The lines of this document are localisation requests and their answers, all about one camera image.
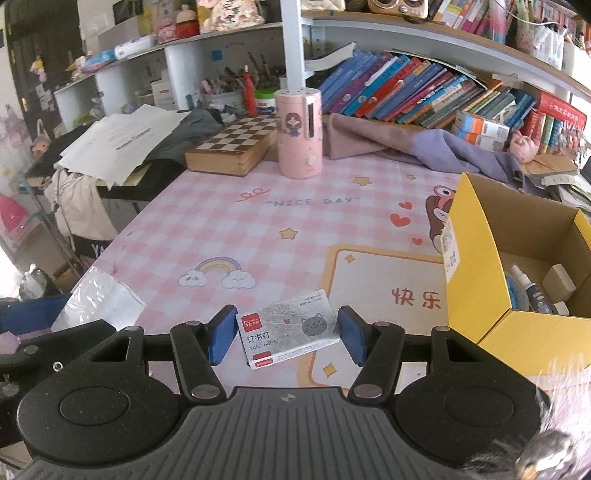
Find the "white red staples box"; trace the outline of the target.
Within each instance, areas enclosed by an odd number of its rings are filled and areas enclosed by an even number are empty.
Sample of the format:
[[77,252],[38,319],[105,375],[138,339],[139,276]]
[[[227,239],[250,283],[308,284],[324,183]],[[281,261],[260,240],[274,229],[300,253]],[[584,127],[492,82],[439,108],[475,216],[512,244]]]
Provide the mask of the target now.
[[324,289],[237,314],[240,340],[252,370],[339,343],[337,314]]

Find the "yellow cardboard box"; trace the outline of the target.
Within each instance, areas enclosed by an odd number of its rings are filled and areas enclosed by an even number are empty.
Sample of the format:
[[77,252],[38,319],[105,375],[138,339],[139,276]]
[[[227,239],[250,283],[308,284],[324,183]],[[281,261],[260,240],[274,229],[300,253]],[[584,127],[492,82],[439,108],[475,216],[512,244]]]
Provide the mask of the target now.
[[[590,366],[590,224],[552,200],[464,174],[441,236],[451,328],[523,375]],[[568,313],[514,307],[513,267],[537,287],[555,265],[575,286]]]

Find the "white dark bottle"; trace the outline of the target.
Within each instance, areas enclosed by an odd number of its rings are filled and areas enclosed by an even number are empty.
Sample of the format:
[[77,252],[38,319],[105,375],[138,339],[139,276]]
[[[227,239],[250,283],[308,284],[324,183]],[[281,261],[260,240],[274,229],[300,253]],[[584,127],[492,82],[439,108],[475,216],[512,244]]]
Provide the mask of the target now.
[[551,303],[546,299],[538,285],[533,282],[517,265],[511,266],[511,272],[526,292],[530,307],[534,312],[554,314]]

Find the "white eraser block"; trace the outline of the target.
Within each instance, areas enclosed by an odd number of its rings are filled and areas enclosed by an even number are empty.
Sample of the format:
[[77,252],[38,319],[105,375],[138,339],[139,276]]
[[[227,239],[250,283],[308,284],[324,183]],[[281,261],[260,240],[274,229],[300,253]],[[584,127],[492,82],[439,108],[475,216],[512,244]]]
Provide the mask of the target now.
[[542,286],[552,303],[566,302],[576,291],[572,278],[562,264],[555,264],[549,269]]

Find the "clear plastic bag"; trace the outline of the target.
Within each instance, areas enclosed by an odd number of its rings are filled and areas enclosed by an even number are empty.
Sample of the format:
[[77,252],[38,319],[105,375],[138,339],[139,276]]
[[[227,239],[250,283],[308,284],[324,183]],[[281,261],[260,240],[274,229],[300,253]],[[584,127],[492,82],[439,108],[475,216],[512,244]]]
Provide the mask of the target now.
[[139,319],[145,303],[124,283],[91,267],[50,327],[52,332],[104,320],[119,331]]

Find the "wooden chess board box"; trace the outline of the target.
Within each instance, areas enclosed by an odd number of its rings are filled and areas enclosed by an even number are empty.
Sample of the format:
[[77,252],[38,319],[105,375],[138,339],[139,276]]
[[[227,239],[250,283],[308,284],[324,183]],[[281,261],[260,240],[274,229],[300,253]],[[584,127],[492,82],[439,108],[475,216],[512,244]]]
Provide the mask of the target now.
[[245,177],[266,157],[276,141],[276,119],[245,117],[184,153],[186,169]]

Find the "pink purple cloth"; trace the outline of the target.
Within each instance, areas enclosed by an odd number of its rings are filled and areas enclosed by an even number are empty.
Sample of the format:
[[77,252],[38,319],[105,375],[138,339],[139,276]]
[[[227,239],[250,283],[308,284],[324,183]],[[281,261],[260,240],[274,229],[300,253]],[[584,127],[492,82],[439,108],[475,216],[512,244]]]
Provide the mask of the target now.
[[524,176],[508,152],[489,152],[442,129],[413,130],[331,114],[324,121],[324,155],[337,160],[376,154],[443,173],[475,173],[521,187]]

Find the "white paper sheets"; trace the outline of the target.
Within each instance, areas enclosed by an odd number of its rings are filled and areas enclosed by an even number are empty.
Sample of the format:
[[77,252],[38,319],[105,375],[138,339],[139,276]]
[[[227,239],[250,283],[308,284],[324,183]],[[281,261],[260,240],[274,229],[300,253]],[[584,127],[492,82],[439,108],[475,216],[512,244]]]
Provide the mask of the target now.
[[146,156],[188,115],[142,105],[131,114],[112,114],[93,123],[60,153],[70,172],[122,186]]

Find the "orange white medicine boxes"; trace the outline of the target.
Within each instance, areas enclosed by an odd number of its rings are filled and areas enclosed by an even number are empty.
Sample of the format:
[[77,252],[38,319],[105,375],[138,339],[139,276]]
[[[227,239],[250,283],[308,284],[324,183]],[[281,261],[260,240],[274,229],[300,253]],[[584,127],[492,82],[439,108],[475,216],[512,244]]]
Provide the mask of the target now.
[[452,133],[458,138],[489,152],[502,152],[510,129],[499,122],[468,112],[456,113]]

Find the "pink cartoon cylinder container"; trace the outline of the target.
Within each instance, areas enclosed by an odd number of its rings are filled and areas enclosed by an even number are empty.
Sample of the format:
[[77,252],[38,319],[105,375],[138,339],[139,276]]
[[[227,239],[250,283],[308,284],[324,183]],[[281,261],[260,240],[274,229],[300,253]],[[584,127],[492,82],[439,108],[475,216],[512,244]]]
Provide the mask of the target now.
[[308,179],[322,172],[322,93],[318,89],[280,89],[276,102],[276,141],[280,173]]

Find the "small pink pig figure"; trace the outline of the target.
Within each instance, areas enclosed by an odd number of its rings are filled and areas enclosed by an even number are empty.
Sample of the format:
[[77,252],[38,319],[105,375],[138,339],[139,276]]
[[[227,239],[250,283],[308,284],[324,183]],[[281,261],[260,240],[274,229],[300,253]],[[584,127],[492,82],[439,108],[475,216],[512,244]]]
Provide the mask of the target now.
[[523,135],[519,130],[513,132],[509,153],[520,163],[527,164],[534,160],[538,154],[540,142]]

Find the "green lid jar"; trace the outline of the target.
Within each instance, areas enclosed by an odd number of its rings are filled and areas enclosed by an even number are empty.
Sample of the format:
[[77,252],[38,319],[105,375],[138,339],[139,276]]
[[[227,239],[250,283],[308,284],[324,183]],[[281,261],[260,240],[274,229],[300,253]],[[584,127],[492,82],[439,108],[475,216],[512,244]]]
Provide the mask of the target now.
[[276,114],[276,91],[277,87],[257,88],[254,91],[254,101],[256,102],[256,114],[274,115]]

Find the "row of leaning books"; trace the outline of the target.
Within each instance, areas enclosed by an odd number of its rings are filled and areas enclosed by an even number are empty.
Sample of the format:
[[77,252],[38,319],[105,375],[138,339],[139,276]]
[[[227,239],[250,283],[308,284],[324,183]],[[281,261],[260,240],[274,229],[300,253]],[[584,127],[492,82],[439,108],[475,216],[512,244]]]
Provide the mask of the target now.
[[320,90],[325,114],[424,129],[446,129],[464,112],[514,131],[537,103],[499,78],[396,51],[353,50],[329,70]]

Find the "gold retro radio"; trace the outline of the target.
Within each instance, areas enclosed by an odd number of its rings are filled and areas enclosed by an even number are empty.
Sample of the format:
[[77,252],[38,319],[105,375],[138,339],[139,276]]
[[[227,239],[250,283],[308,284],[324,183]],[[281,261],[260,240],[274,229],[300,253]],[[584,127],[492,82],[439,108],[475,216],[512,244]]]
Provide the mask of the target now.
[[370,11],[377,14],[426,19],[429,2],[426,0],[369,0]]

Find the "white shelf post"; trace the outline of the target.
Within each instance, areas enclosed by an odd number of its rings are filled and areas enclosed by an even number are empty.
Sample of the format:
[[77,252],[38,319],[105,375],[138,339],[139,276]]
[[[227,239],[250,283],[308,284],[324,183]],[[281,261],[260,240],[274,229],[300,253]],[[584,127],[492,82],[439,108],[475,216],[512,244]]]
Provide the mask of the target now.
[[301,1],[281,0],[281,24],[283,24],[283,51],[286,61],[287,89],[300,90],[304,80],[304,42],[301,24]]

